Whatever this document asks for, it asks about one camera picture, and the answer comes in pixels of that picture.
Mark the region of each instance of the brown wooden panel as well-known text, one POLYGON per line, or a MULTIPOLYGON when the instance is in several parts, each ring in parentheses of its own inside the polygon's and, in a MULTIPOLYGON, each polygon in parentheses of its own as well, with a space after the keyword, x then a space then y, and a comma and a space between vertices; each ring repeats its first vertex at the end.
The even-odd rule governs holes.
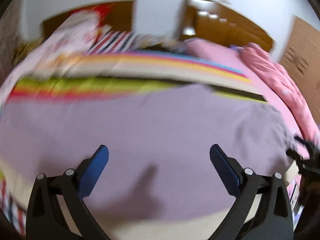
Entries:
POLYGON ((44 32, 44 38, 49 38, 51 34, 72 14, 73 10, 95 5, 112 4, 112 10, 105 17, 104 23, 111 25, 113 30, 131 31, 132 16, 134 13, 134 2, 135 0, 108 1, 85 5, 78 8, 72 8, 69 11, 62 12, 43 21, 42 27, 44 32))
POLYGON ((270 51, 272 38, 241 14, 212 0, 186 0, 180 24, 180 40, 201 37, 215 43, 244 46, 259 44, 270 51))

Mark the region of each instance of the pink blanket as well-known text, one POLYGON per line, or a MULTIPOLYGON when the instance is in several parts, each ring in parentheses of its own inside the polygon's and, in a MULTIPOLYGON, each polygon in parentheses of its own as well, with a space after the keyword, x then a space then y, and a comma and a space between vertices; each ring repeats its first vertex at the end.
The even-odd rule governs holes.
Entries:
POLYGON ((254 43, 250 43, 241 50, 240 58, 287 105, 304 138, 313 141, 319 146, 319 129, 313 120, 304 97, 284 67, 278 63, 273 63, 269 53, 254 43))

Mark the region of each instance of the silver screw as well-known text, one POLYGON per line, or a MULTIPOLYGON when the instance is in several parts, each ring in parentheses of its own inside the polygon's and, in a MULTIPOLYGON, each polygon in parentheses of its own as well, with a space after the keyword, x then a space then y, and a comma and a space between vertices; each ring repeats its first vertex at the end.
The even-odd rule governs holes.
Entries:
POLYGON ((253 174, 253 170, 251 170, 250 168, 245 168, 244 169, 244 173, 247 175, 252 175, 253 174))
POLYGON ((44 174, 43 173, 38 174, 37 179, 43 179, 43 178, 44 178, 44 174))
POLYGON ((71 176, 71 175, 73 175, 75 173, 75 170, 74 169, 68 169, 67 171, 66 171, 66 175, 68 175, 68 176, 71 176))
POLYGON ((275 177, 276 177, 277 179, 281 179, 281 178, 282 178, 282 176, 281 176, 281 174, 280 174, 279 172, 276 172, 276 173, 275 173, 275 177))

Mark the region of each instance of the pink fabric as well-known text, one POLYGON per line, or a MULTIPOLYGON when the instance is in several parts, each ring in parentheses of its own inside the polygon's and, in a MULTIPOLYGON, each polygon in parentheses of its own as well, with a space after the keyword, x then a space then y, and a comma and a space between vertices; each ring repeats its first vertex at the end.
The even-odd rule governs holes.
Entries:
MULTIPOLYGON (((186 48, 190 55, 242 71, 251 79, 255 87, 262 93, 268 103, 274 106, 282 114, 289 130, 293 134, 301 136, 299 126, 286 104, 259 78, 259 76, 244 64, 236 50, 201 39, 193 39, 192 41, 187 42, 186 48)), ((300 144, 297 144, 297 147, 298 152, 304 158, 309 158, 309 154, 305 147, 300 144)))
POLYGON ((319 145, 319 129, 307 102, 284 67, 273 63, 269 53, 254 43, 241 50, 240 58, 284 101, 300 126, 304 138, 319 145))

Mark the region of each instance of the lavender fabric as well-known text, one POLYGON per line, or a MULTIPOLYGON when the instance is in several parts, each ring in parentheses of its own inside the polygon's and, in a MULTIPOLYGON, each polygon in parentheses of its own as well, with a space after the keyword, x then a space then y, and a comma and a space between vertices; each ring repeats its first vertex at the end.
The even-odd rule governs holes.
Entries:
POLYGON ((179 220, 230 207, 209 158, 215 143, 258 174, 291 164, 293 138, 279 112, 204 85, 114 100, 9 101, 0 119, 1 158, 30 182, 108 146, 109 162, 84 199, 96 217, 179 220))

